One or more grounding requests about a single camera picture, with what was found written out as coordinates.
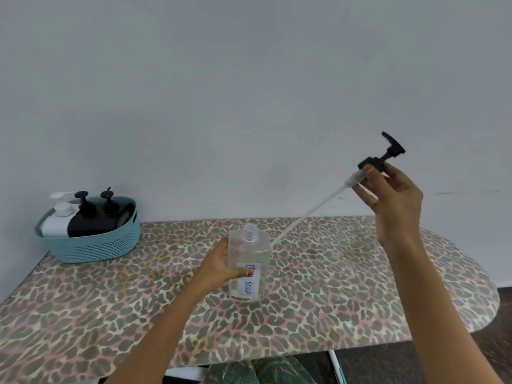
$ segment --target blue basket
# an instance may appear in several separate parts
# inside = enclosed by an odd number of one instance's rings
[[[93,202],[102,202],[99,197],[90,197]],[[35,233],[43,245],[60,261],[64,263],[86,263],[92,261],[118,258],[130,252],[140,238],[140,221],[137,212],[137,203],[128,197],[113,197],[119,203],[133,203],[135,211],[131,219],[120,228],[112,232],[95,234],[85,237],[72,238],[45,238],[41,233],[43,221],[52,215],[55,210],[48,211],[35,226]]]

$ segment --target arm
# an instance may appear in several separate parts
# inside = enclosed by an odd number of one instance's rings
[[[246,268],[227,268],[227,239],[209,252],[185,289],[165,307],[157,322],[133,348],[106,384],[159,384],[195,308],[211,290],[235,277],[249,276]]]
[[[423,194],[390,164],[388,177],[369,165],[365,172],[367,179],[354,191],[375,212],[377,239],[389,258],[426,382],[502,384],[426,255],[419,236]]]

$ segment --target label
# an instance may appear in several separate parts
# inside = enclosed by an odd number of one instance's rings
[[[255,298],[258,296],[259,276],[261,275],[261,264],[238,263],[238,268],[247,268],[253,271],[252,276],[239,277],[237,295],[239,297]]]

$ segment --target clear plastic bottle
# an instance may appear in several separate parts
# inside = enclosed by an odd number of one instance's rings
[[[265,295],[270,263],[270,237],[254,224],[229,232],[227,266],[244,267],[254,272],[229,282],[229,296],[240,302],[254,302]]]

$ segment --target hand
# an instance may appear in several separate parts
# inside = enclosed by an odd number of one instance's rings
[[[375,167],[364,166],[366,179],[352,187],[374,212],[377,240],[389,246],[413,243],[421,245],[419,219],[423,193],[402,171],[384,163],[385,177]]]
[[[253,271],[247,268],[228,268],[227,259],[227,238],[222,238],[214,249],[208,252],[203,262],[190,279],[189,287],[208,294],[208,292],[221,287],[228,280],[251,276]]]

